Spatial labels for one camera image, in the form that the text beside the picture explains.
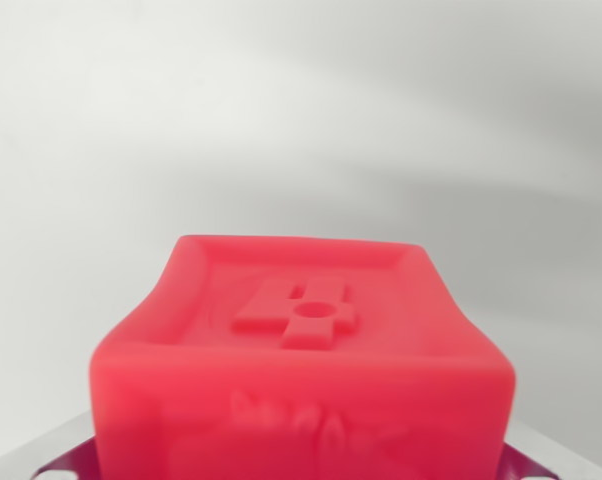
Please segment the gripper right finger with black rubber pad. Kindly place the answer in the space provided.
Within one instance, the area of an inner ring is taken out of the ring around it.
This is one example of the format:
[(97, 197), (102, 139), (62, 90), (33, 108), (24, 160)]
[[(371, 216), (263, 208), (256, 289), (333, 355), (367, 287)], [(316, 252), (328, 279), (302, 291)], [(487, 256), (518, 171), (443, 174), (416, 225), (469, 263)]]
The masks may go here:
[(602, 467), (512, 419), (505, 436), (499, 478), (602, 480)]

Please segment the gripper left finger with black rubber pad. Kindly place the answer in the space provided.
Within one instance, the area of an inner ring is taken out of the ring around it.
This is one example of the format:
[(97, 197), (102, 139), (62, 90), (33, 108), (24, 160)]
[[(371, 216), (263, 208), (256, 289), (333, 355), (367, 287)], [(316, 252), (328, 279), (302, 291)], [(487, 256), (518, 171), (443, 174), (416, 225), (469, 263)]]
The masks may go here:
[(0, 457), (0, 479), (31, 479), (46, 464), (90, 440), (92, 413), (86, 411)]

